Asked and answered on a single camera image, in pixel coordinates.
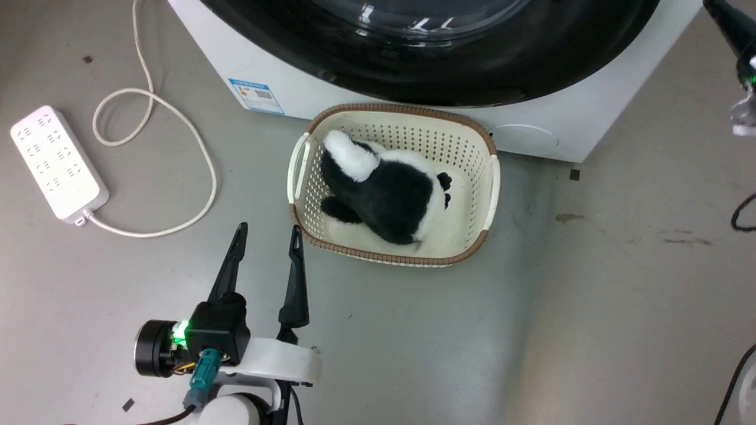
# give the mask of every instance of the power outlet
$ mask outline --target power outlet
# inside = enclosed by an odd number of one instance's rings
[[[107,202],[100,180],[63,116],[47,105],[11,127],[11,137],[59,219],[83,225],[82,211]]]

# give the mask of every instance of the laundry basket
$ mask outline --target laundry basket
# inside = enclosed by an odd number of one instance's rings
[[[452,178],[448,208],[421,243],[389,244],[366,225],[339,222],[321,211],[329,196],[321,173],[323,138],[341,129],[355,140],[388,149],[414,150]],[[287,196],[291,218],[310,243],[347,256],[415,267],[463,261],[483,245],[496,213],[500,170],[489,134],[464,116],[392,104],[345,104],[312,120],[289,162]]]

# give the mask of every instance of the green led light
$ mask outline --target green led light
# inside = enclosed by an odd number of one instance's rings
[[[187,348],[186,330],[189,327],[188,320],[182,320],[173,331],[173,343]]]

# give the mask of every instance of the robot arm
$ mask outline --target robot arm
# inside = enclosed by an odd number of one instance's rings
[[[725,0],[704,0],[704,7],[737,56],[738,80],[748,92],[747,97],[730,110],[733,133],[756,136],[756,22]]]
[[[148,321],[135,345],[137,372],[171,377],[192,373],[184,398],[184,413],[199,425],[285,425],[289,400],[299,400],[294,386],[320,380],[321,357],[315,347],[297,345],[294,330],[309,324],[302,231],[294,226],[290,241],[291,268],[284,305],[279,311],[276,339],[250,338],[246,300],[236,292],[239,262],[244,257],[246,223],[237,228],[207,301],[200,302],[188,321]],[[271,401],[246,393],[216,398],[223,385],[263,387]]]

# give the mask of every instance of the stuffed animal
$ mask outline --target stuffed animal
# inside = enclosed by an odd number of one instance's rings
[[[451,177],[410,150],[386,150],[353,141],[340,130],[324,139],[321,170],[333,196],[321,202],[327,215],[364,223],[393,244],[421,244],[448,207]]]

